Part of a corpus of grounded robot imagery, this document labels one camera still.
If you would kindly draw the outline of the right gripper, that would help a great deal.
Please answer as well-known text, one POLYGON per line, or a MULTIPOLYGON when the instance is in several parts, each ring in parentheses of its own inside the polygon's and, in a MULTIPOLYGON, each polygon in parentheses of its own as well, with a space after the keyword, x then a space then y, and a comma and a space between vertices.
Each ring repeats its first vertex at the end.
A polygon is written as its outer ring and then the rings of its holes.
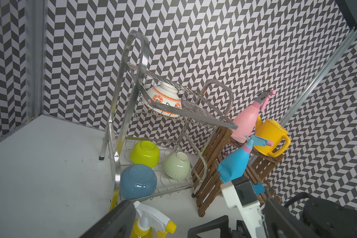
MULTIPOLYGON (((213 221, 189 229, 187 237, 199 238, 198 234, 216 229, 220 230, 220 238, 231 237, 231 229, 229 228, 229 217, 227 215, 221 216, 213 221)), ((236 221, 236 229, 232 230, 232 238, 251 238, 251 235, 244 221, 236 221)))

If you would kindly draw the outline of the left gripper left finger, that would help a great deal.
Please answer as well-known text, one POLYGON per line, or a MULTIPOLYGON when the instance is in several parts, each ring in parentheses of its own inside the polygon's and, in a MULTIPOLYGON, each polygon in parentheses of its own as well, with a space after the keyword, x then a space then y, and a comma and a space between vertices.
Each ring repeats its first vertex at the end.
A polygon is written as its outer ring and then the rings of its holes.
POLYGON ((106 214, 81 238, 129 238, 136 218, 134 204, 125 200, 106 214))

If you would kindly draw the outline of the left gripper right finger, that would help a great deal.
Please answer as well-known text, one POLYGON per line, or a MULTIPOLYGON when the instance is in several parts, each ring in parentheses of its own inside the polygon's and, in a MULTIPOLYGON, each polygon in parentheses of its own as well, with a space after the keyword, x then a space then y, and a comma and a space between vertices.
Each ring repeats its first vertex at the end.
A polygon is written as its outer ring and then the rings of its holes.
POLYGON ((266 201, 264 216, 269 238, 315 238, 315 233, 274 199, 266 201))

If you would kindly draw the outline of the blue spray bottle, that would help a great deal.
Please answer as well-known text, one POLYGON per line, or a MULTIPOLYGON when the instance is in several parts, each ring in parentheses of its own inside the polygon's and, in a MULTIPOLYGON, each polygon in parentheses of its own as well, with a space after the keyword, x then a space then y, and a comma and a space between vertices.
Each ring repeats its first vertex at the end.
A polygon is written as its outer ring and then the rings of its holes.
POLYGON ((217 171, 220 174, 220 180, 223 183, 230 182, 244 175, 244 172, 249 163, 250 154, 253 147, 256 146, 272 146, 273 142, 258 136, 246 136, 245 144, 228 155, 218 166, 217 171))

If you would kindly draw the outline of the yellow watering can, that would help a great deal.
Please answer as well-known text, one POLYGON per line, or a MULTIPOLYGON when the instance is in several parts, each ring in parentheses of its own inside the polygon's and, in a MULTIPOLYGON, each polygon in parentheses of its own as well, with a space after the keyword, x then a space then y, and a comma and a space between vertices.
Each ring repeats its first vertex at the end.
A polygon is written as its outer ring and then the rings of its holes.
POLYGON ((256 125, 255 125, 255 136, 270 140, 273 142, 272 146, 254 146, 254 149, 259 153, 276 158, 282 155, 290 146, 291 139, 288 136, 288 131, 284 129, 277 121, 266 119, 265 122, 261 120, 261 117, 258 116, 256 125), (285 140, 286 142, 282 147, 274 152, 279 143, 285 140))

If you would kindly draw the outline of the pink spray bottle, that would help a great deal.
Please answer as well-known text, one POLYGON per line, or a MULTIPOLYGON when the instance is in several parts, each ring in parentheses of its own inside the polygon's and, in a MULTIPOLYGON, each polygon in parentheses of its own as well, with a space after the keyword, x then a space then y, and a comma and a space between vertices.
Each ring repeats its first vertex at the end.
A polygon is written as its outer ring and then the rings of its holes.
POLYGON ((257 118, 260 112, 264 112, 269 99, 277 93, 276 90, 264 91, 260 93, 256 99, 244 110, 242 110, 233 123, 238 126, 236 130, 232 130, 231 138, 239 143, 246 142, 246 136, 251 135, 257 118))

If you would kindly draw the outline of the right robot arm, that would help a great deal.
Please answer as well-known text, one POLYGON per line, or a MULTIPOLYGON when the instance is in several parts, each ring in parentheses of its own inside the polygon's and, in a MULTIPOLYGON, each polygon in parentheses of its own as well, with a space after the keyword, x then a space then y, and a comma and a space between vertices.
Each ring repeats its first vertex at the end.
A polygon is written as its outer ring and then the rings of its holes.
POLYGON ((221 238, 357 238, 357 210, 301 192, 285 205, 267 201, 262 227, 249 230, 247 220, 229 228, 229 217, 222 216, 188 230, 189 238, 220 230, 221 238))

